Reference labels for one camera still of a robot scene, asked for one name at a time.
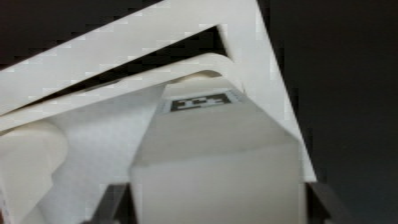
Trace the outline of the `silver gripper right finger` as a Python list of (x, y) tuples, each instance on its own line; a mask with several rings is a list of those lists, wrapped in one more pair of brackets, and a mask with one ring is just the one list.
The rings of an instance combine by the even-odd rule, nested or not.
[(307, 224), (355, 224), (338, 194), (325, 183), (307, 183)]

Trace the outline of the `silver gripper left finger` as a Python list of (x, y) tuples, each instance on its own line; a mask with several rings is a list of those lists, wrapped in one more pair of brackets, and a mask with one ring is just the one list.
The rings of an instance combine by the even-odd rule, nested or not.
[(133, 202), (126, 184), (107, 187), (89, 224), (133, 224)]

